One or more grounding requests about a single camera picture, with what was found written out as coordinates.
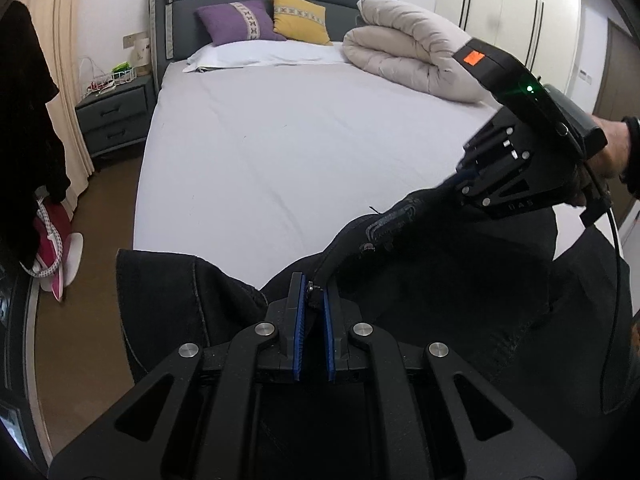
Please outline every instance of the blue gripper pad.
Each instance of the blue gripper pad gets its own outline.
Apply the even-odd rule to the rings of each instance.
[[[296,332],[293,335],[293,378],[300,380],[300,370],[302,369],[302,346],[305,339],[305,290],[306,278],[304,275],[300,280],[300,295],[298,297],[298,312],[296,314]]]
[[[326,371],[330,381],[335,381],[335,357],[334,357],[334,329],[331,324],[331,311],[329,310],[329,295],[326,290],[322,293],[324,298],[324,350],[326,351]]]

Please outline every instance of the white pillow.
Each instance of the white pillow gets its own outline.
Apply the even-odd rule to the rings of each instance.
[[[217,68],[243,66],[340,63],[350,63],[342,52],[341,42],[317,45],[294,40],[252,40],[203,46],[187,59],[187,67],[183,72],[206,72]]]

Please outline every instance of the drawer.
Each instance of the drawer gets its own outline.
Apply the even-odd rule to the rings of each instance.
[[[124,144],[144,139],[150,122],[148,116],[140,115],[128,121],[109,124],[84,134],[84,142],[91,156],[110,152]]]
[[[134,88],[101,99],[76,110],[80,129],[86,133],[94,128],[116,123],[127,117],[146,112],[145,89]]]

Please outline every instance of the orange sticker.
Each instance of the orange sticker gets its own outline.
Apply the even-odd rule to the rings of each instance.
[[[480,61],[483,57],[484,57],[484,54],[482,52],[478,52],[477,50],[472,50],[471,53],[469,53],[465,57],[465,63],[469,63],[469,65],[475,66],[478,63],[478,61]]]

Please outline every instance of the green object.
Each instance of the green object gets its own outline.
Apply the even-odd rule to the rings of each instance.
[[[111,70],[111,73],[115,74],[116,72],[124,72],[126,70],[131,70],[131,65],[128,61],[120,63],[118,66],[114,67],[113,70]]]

